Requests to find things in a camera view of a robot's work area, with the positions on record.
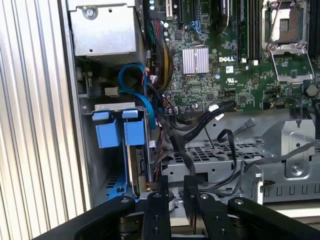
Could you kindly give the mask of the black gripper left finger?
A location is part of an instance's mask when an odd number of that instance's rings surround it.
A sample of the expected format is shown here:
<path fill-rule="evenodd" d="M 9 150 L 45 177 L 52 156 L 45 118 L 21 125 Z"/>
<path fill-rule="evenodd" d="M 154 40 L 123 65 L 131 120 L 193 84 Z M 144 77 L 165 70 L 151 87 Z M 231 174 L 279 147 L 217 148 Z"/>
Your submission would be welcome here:
<path fill-rule="evenodd" d="M 39 240 L 169 240 L 168 177 L 158 190 L 138 201 L 117 196 L 45 232 Z"/>

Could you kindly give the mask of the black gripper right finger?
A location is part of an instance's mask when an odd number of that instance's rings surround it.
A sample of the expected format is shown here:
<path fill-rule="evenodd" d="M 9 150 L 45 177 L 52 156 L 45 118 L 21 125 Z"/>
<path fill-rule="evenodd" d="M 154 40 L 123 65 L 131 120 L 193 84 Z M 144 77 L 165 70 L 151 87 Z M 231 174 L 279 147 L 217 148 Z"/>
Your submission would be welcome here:
<path fill-rule="evenodd" d="M 195 176 L 183 181 L 190 224 L 209 240 L 318 240 L 319 230 L 244 197 L 227 204 L 202 193 Z"/>

